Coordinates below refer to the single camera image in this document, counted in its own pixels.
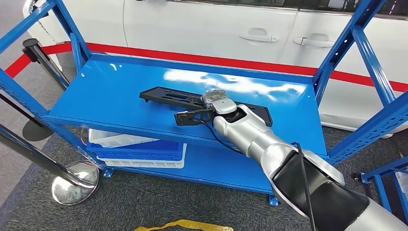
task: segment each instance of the white plastic crate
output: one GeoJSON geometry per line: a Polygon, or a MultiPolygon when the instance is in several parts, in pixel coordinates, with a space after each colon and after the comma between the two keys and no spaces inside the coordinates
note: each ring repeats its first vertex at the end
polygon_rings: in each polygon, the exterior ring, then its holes
{"type": "Polygon", "coordinates": [[[401,191],[405,194],[405,198],[408,200],[408,174],[395,172],[395,175],[398,180],[398,184],[401,187],[401,191]]]}
{"type": "Polygon", "coordinates": [[[165,160],[132,160],[132,159],[105,159],[103,160],[107,166],[112,167],[164,167],[164,168],[183,168],[184,157],[186,155],[187,144],[183,144],[183,157],[180,161],[165,161],[165,160]]]}
{"type": "Polygon", "coordinates": [[[117,148],[157,140],[158,139],[89,129],[89,142],[100,144],[104,148],[117,148]]]}

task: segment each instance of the blue shelving unit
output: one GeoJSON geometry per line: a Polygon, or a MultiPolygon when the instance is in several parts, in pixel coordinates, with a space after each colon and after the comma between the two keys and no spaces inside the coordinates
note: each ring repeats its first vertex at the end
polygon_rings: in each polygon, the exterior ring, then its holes
{"type": "Polygon", "coordinates": [[[220,145],[201,126],[178,127],[173,114],[184,109],[146,103],[139,92],[161,86],[204,93],[220,88],[234,100],[268,107],[274,132],[297,141],[336,165],[408,119],[408,92],[397,99],[364,35],[364,27],[384,0],[362,0],[355,14],[314,76],[288,75],[231,67],[96,54],[89,51],[61,0],[47,0],[0,39],[0,52],[53,10],[69,35],[77,76],[51,110],[0,71],[0,88],[65,138],[110,177],[114,169],[272,194],[256,163],[220,145]],[[330,73],[354,42],[373,79],[384,108],[362,127],[327,151],[318,106],[330,73]],[[83,94],[87,104],[76,103],[83,94]],[[188,143],[182,169],[107,167],[86,150],[65,125],[188,143]]]}
{"type": "Polygon", "coordinates": [[[385,192],[385,188],[383,185],[383,177],[390,176],[393,178],[396,191],[398,193],[399,200],[402,205],[402,209],[404,211],[405,219],[408,221],[408,201],[405,197],[404,193],[401,190],[401,187],[398,184],[398,179],[395,175],[396,172],[402,172],[408,174],[408,171],[405,168],[408,167],[408,156],[395,160],[387,165],[381,166],[373,171],[370,172],[362,172],[361,173],[361,181],[363,183],[369,184],[371,180],[374,180],[377,191],[380,196],[382,206],[387,209],[389,212],[391,211],[390,203],[388,202],[387,193],[385,192]]]}

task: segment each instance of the plastic storage bin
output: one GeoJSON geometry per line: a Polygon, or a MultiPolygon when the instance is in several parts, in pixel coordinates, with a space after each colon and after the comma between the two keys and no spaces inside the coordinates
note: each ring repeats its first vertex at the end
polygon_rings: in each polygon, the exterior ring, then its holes
{"type": "Polygon", "coordinates": [[[405,198],[408,200],[408,174],[395,172],[395,175],[398,180],[398,184],[401,187],[401,191],[405,194],[405,198]]]}
{"type": "Polygon", "coordinates": [[[88,142],[87,149],[108,166],[183,168],[187,145],[173,141],[152,141],[117,148],[103,148],[88,142]]]}
{"type": "Polygon", "coordinates": [[[158,139],[132,136],[109,131],[89,129],[89,142],[100,144],[104,148],[116,148],[137,143],[157,141],[158,139]]]}

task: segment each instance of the lower shelf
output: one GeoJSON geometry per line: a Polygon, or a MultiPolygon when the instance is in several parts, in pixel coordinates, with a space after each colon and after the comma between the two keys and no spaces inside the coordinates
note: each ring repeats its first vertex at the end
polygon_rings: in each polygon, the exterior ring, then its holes
{"type": "Polygon", "coordinates": [[[255,160],[218,148],[187,145],[184,168],[113,168],[256,193],[273,194],[269,181],[255,160]]]}

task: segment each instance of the yellow tape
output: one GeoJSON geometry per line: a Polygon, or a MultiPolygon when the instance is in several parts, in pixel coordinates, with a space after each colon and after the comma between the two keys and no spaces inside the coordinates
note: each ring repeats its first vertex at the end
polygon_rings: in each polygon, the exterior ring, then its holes
{"type": "Polygon", "coordinates": [[[137,227],[135,231],[152,231],[152,230],[161,230],[165,229],[170,226],[176,226],[179,225],[184,228],[188,229],[194,229],[194,230],[203,230],[203,231],[234,231],[233,228],[227,227],[227,226],[220,226],[220,225],[213,225],[213,224],[207,224],[207,223],[202,223],[198,221],[192,221],[192,220],[177,220],[174,222],[170,222],[162,227],[152,227],[152,228],[145,228],[145,227],[137,227]]]}

